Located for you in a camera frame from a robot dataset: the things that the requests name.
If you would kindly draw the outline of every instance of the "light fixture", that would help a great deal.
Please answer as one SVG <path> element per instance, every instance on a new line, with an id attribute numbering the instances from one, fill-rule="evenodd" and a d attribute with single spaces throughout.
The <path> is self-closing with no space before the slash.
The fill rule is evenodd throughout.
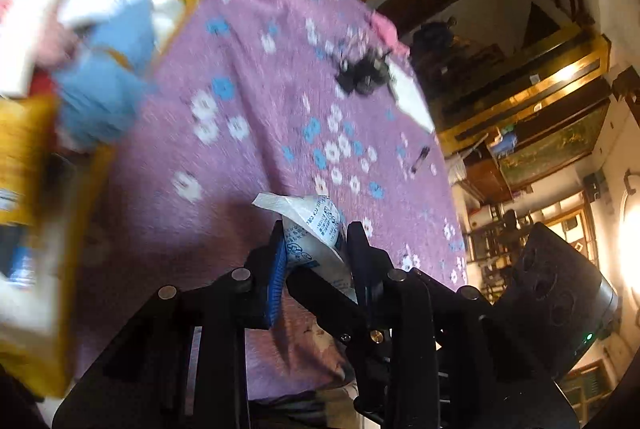
<path id="1" fill-rule="evenodd" d="M 562 68 L 558 73 L 556 73 L 556 78 L 558 80 L 571 80 L 574 75 L 578 72 L 574 64 L 570 64 Z"/>
<path id="2" fill-rule="evenodd" d="M 640 194 L 631 187 L 629 178 L 634 178 L 636 183 L 640 183 L 640 174 L 632 174 L 630 171 L 625 173 L 625 191 L 620 203 L 618 247 L 625 282 L 633 291 L 640 293 Z"/>

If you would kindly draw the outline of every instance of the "red cloth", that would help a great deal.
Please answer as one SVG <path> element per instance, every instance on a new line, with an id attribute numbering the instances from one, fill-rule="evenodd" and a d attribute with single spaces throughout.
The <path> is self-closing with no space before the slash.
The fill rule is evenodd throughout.
<path id="1" fill-rule="evenodd" d="M 56 83 L 51 78 L 49 73 L 42 70 L 36 70 L 33 73 L 31 79 L 31 88 L 29 89 L 29 96 L 36 96 L 38 94 L 53 94 L 56 92 Z"/>

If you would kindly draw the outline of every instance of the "blue cloth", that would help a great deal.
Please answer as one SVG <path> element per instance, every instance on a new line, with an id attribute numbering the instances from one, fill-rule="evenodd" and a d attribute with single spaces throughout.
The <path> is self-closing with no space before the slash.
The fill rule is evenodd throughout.
<path id="1" fill-rule="evenodd" d="M 53 75 L 59 85 L 60 121 L 84 149 L 120 139 L 133 125 L 148 89 L 107 53 L 92 52 Z"/>
<path id="2" fill-rule="evenodd" d="M 127 57 L 133 72 L 142 75 L 155 50 L 152 10 L 150 0 L 130 0 L 111 19 L 95 26 L 87 45 L 120 52 Z"/>
<path id="3" fill-rule="evenodd" d="M 92 30 L 87 54 L 53 73 L 62 100 L 62 127 L 81 148 L 115 142 L 133 126 L 148 90 L 140 75 L 155 48 L 151 11 L 149 0 L 130 1 Z M 99 51 L 102 48 L 123 54 L 133 71 Z"/>

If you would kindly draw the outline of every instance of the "plastic bag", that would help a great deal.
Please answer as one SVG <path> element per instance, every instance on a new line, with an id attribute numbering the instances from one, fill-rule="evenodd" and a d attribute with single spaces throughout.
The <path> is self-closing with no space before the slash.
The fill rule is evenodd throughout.
<path id="1" fill-rule="evenodd" d="M 287 266 L 304 265 L 355 301 L 351 271 L 340 250 L 344 234 L 340 212 L 327 196 L 258 194 L 254 205 L 282 215 Z"/>

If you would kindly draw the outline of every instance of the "blue flower pattern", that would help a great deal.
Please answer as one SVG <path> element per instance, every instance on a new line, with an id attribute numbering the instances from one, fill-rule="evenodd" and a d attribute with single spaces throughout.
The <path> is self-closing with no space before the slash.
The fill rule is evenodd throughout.
<path id="1" fill-rule="evenodd" d="M 277 35 L 280 32 L 278 25 L 274 21 L 270 21 L 267 25 L 267 33 L 269 35 Z"/>
<path id="2" fill-rule="evenodd" d="M 364 154 L 364 147 L 362 146 L 362 142 L 355 141 L 353 144 L 353 152 L 356 156 L 362 156 Z"/>
<path id="3" fill-rule="evenodd" d="M 326 158 L 319 149 L 314 149 L 314 163 L 319 170 L 324 171 L 326 169 Z"/>
<path id="4" fill-rule="evenodd" d="M 313 144 L 316 136 L 320 134 L 320 131 L 320 121 L 313 116 L 309 120 L 309 123 L 304 126 L 302 130 L 302 136 L 305 138 L 306 142 L 308 142 L 309 144 Z"/>
<path id="5" fill-rule="evenodd" d="M 342 129 L 344 130 L 344 133 L 349 137 L 349 138 L 353 138 L 353 135 L 356 134 L 356 130 L 353 126 L 353 124 L 351 122 L 344 122 L 342 124 Z"/>
<path id="6" fill-rule="evenodd" d="M 296 159 L 296 156 L 293 154 L 289 146 L 284 146 L 282 148 L 282 155 L 285 157 L 285 160 L 289 163 L 291 163 L 293 160 Z"/>
<path id="7" fill-rule="evenodd" d="M 375 182 L 369 183 L 369 193 L 377 200 L 382 200 L 385 197 L 385 189 Z"/>
<path id="8" fill-rule="evenodd" d="M 461 239 L 456 241 L 451 241 L 449 243 L 449 250 L 451 252 L 465 252 L 465 242 Z"/>
<path id="9" fill-rule="evenodd" d="M 211 35 L 228 36 L 229 31 L 229 24 L 222 17 L 207 21 L 207 32 Z"/>
<path id="10" fill-rule="evenodd" d="M 233 100 L 236 96 L 236 86 L 226 76 L 215 77 L 211 83 L 211 89 L 220 100 Z"/>

